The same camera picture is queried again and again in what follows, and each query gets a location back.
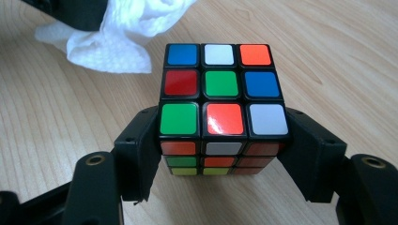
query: blue square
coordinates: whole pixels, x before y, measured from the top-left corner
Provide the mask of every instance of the blue square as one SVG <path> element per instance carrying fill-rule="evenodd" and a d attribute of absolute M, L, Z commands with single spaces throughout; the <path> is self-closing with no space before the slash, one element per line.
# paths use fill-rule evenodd
<path fill-rule="evenodd" d="M 169 47 L 167 63 L 169 65 L 196 65 L 198 47 L 194 44 L 172 44 Z"/>
<path fill-rule="evenodd" d="M 252 71 L 245 73 L 247 94 L 254 98 L 276 98 L 280 95 L 276 74 Z"/>

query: white paper towel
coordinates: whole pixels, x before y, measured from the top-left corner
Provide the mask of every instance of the white paper towel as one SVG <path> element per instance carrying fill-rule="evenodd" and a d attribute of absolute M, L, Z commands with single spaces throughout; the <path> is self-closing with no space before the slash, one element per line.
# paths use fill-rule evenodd
<path fill-rule="evenodd" d="M 97 32 L 54 22 L 36 29 L 37 40 L 53 44 L 70 62 L 112 73 L 150 73 L 143 45 L 167 31 L 195 0 L 108 0 Z"/>

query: crumpled tissue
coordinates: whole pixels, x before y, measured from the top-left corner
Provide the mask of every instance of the crumpled tissue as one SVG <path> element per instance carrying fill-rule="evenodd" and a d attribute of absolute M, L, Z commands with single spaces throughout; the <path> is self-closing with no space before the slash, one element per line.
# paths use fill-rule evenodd
<path fill-rule="evenodd" d="M 108 0 L 99 31 L 76 30 L 62 22 L 36 29 L 35 38 L 64 51 L 70 62 L 112 73 L 150 73 L 143 47 L 171 28 L 195 0 Z"/>

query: wood grain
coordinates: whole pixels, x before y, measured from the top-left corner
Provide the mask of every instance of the wood grain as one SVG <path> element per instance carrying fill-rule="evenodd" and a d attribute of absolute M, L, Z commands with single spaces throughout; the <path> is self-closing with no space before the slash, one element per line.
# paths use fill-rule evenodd
<path fill-rule="evenodd" d="M 109 151 L 156 105 L 169 42 L 268 43 L 286 106 L 348 143 L 347 155 L 398 166 L 398 2 L 199 0 L 146 46 L 150 75 L 77 67 L 34 39 L 53 19 L 0 2 L 0 189 L 25 202 L 68 182 L 75 162 Z M 149 202 L 126 224 L 337 224 L 332 204 L 305 202 L 282 164 L 256 176 L 174 177 L 161 163 Z"/>

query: cube front face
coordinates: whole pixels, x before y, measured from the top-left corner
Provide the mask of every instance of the cube front face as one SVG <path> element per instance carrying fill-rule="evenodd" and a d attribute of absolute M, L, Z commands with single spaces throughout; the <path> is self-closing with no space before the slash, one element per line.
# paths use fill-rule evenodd
<path fill-rule="evenodd" d="M 160 99 L 174 175 L 257 174 L 290 139 L 268 45 L 168 44 Z"/>

